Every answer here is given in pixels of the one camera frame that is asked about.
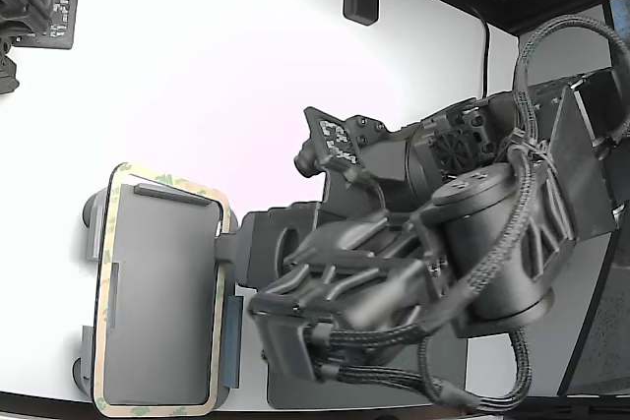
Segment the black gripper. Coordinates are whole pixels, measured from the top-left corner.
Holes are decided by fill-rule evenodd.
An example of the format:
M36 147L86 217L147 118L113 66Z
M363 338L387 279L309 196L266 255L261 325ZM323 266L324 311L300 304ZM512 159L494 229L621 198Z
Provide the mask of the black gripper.
M240 286L262 289L283 273L283 262L316 227L319 202L248 212L237 232L215 241L215 259L234 264Z

